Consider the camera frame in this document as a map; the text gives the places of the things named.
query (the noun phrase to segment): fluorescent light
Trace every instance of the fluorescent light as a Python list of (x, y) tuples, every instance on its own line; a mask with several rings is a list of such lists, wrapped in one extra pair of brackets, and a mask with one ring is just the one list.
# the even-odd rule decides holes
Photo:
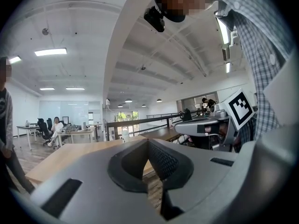
[(227, 43), (229, 43), (228, 30), (227, 30), (226, 26), (224, 25), (224, 23), (221, 22), (218, 18), (217, 18), (217, 21), (218, 21), (219, 26), (220, 26), (220, 31), (221, 31), (221, 34), (222, 34), (223, 43), (227, 44)]
[(11, 58), (11, 59), (9, 60), (9, 62), (10, 62), (11, 64), (13, 64), (13, 63), (19, 62), (20, 60), (21, 60), (20, 57), (19, 57), (19, 56), (16, 56), (16, 57), (14, 57), (14, 58)]
[(40, 88), (41, 91), (53, 91), (54, 88)]
[(230, 62), (226, 63), (226, 73), (230, 72)]
[(35, 51), (36, 56), (67, 54), (66, 48)]
[(66, 89), (69, 90), (69, 91), (75, 91), (75, 90), (83, 91), (83, 90), (85, 90), (84, 88), (66, 88)]

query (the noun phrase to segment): black camera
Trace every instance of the black camera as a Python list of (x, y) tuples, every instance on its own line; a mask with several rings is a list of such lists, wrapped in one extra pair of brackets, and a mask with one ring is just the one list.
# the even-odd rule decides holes
[(159, 13), (154, 6), (151, 8), (147, 8), (144, 12), (143, 17), (158, 32), (164, 32), (165, 23), (163, 20), (163, 15)]

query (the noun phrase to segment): railing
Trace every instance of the railing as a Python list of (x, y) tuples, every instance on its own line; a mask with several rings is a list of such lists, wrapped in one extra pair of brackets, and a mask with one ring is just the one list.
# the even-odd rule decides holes
[(152, 114), (152, 115), (147, 115), (147, 119), (152, 119), (152, 118), (159, 118), (159, 117), (165, 117), (165, 116), (172, 116), (172, 115), (177, 115), (179, 113), (170, 113), (170, 114)]
[[(192, 111), (190, 113), (191, 114), (196, 113), (196, 115), (194, 115), (194, 116), (198, 116), (199, 115), (198, 111)], [(148, 131), (148, 130), (152, 130), (152, 129), (161, 128), (163, 126), (169, 127), (169, 119), (173, 119), (173, 118), (176, 118), (176, 117), (179, 117), (179, 116), (180, 116), (180, 114), (177, 113), (177, 114), (174, 114), (174, 115), (160, 116), (160, 117), (150, 118), (150, 119), (139, 119), (139, 120), (131, 120), (131, 121), (106, 123), (107, 141), (109, 141), (109, 128), (111, 128), (111, 127), (114, 128), (114, 135), (115, 135), (115, 139), (117, 140), (121, 136), (121, 134), (118, 134), (117, 127), (133, 126), (133, 125), (138, 125), (138, 124), (143, 124), (143, 123), (148, 123), (148, 122), (153, 122), (153, 121), (159, 121), (159, 120), (166, 120), (166, 122), (167, 122), (167, 124), (165, 124), (165, 125), (156, 126), (156, 127), (153, 127), (153, 128), (138, 130), (138, 131), (134, 131), (134, 132), (130, 132), (129, 133), (129, 134), (135, 134), (135, 133), (140, 133), (140, 132), (144, 132), (144, 131)]]

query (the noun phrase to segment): gray pants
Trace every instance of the gray pants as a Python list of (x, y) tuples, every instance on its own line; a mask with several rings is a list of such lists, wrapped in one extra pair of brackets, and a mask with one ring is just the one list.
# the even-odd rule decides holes
[(13, 151), (9, 159), (5, 158), (5, 163), (10, 171), (19, 181), (20, 185), (28, 192), (31, 193), (35, 188), (32, 183), (25, 177), (25, 173), (20, 165), (17, 155)]

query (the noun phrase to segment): white outfit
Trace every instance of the white outfit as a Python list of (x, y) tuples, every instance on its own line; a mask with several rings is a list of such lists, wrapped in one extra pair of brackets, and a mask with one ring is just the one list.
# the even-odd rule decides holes
[(52, 135), (52, 141), (54, 141), (58, 137), (57, 132), (59, 132), (63, 127), (64, 125), (62, 123), (54, 124), (54, 133)]

